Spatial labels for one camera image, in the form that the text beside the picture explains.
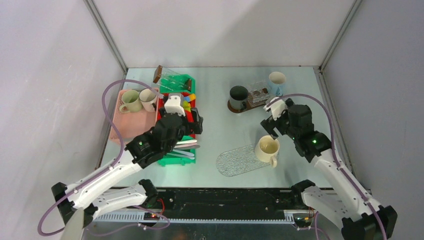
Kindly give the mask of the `white ribbed mug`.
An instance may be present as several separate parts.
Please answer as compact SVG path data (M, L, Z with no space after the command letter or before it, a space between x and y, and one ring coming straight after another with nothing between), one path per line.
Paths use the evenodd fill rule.
M143 89L138 96L142 107L147 112L155 112L157 110L158 96L149 88Z

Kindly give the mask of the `cream mug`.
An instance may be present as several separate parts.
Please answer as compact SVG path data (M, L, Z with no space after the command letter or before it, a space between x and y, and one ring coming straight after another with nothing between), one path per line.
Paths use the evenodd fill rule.
M271 135L261 137L254 148L256 158L263 163L271 165L275 168L278 164L278 154L280 150L280 143Z

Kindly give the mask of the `light blue mug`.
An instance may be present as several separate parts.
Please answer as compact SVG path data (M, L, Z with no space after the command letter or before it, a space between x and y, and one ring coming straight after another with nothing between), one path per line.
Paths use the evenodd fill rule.
M268 76L267 84L272 95L281 97L285 91L286 76L279 71L271 72Z

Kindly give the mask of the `clear acrylic holder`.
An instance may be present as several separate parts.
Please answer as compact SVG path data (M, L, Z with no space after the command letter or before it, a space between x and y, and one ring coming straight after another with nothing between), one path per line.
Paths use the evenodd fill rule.
M264 105L272 96L266 81L258 81L247 86L248 103L252 108Z

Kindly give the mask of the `green mug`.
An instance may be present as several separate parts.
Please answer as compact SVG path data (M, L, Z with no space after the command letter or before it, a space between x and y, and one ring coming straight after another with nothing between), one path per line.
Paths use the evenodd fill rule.
M125 113L137 113L143 109L143 105L139 99L139 92L136 90L128 90L121 96L122 105L119 111Z

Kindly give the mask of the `clear holder with brown ends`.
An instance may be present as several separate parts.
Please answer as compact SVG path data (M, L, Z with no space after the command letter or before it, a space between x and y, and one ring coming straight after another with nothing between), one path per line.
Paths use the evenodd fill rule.
M191 92L194 79L188 74L180 74L158 65L152 82L159 85L165 92Z

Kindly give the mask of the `black mug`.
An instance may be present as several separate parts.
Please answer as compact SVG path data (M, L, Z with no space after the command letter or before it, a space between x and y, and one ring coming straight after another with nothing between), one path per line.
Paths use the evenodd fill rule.
M229 92L230 104L235 109L242 108L242 102L245 102L248 99L249 92L248 90L241 85L233 86Z

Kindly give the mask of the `clear textured oval tray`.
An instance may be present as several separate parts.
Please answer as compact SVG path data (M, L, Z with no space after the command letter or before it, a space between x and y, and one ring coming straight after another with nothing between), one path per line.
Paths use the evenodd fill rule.
M235 177L266 166L276 166L276 161L260 161L253 145L246 145L221 153L216 160L217 170L226 177Z

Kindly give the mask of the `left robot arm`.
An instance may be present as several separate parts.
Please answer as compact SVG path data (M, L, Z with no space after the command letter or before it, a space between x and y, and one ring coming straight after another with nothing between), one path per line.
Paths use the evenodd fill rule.
M97 217L118 209L156 206L158 191L149 179L121 190L111 188L175 151L184 136L202 133L204 119L197 108L190 110L193 120L189 120L187 113L170 112L164 107L160 110L162 116L155 125L122 146L118 156L107 165L75 183L58 182L52 186L56 201L53 207L58 209L65 225L77 219L82 230Z

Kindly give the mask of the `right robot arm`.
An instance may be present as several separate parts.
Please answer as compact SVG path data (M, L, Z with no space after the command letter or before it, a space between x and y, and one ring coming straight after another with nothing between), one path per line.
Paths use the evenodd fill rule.
M326 195L310 180L291 187L291 204L319 212L336 225L345 240L388 240L392 237L398 214L392 206L382 206L355 178L338 154L334 143L315 130L312 111L307 105L294 104L289 98L269 99L264 106L269 118L260 124L277 139L290 137L297 153L319 170L338 199Z

